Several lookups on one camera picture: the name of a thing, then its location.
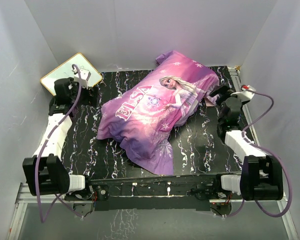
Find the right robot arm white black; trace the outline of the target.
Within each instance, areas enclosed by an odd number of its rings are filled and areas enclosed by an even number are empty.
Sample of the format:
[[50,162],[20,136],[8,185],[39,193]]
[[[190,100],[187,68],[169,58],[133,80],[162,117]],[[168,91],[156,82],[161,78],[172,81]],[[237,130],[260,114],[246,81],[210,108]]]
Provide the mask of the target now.
[[234,151],[242,163],[241,173],[219,173],[213,194],[223,199],[230,192],[246,201],[277,201],[283,198],[282,167],[274,156],[266,154],[246,136],[239,125],[243,105],[254,96],[254,89],[243,85],[239,92],[222,84],[213,89],[219,107],[217,135]]

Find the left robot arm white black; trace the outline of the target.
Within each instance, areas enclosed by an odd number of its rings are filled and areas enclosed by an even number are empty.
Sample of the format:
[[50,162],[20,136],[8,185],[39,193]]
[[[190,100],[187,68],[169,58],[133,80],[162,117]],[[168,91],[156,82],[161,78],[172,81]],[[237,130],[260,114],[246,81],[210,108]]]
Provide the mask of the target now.
[[49,102],[48,123],[39,147],[22,163],[26,182],[32,196],[74,194],[78,199],[89,200],[94,188],[86,175],[68,173],[62,163],[62,150],[78,107],[96,107],[99,91],[96,87],[84,88],[72,77],[56,80],[54,89],[56,94]]

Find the pink purple Elsa pillowcase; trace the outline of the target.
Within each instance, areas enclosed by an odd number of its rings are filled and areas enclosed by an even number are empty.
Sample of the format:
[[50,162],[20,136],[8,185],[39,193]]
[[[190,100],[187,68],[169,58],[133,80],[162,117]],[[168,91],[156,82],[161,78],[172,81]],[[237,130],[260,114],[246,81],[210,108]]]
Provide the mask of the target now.
[[201,101],[216,104],[217,74],[172,50],[156,58],[157,68],[101,107],[99,140],[117,141],[130,161],[156,175],[172,175],[171,130],[182,126]]

